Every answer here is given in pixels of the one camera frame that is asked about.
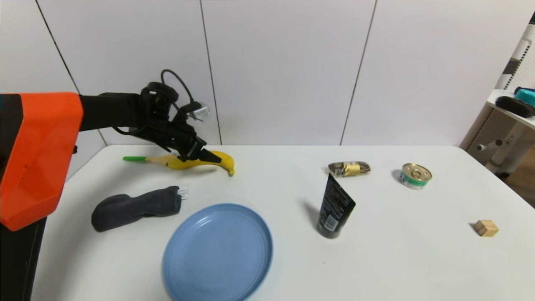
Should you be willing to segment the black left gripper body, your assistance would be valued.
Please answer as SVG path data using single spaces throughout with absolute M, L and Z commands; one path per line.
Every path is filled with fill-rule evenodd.
M 207 142 L 201 139 L 195 128 L 187 122 L 168 122 L 166 129 L 166 147 L 173 149 L 182 161 L 199 159 Z

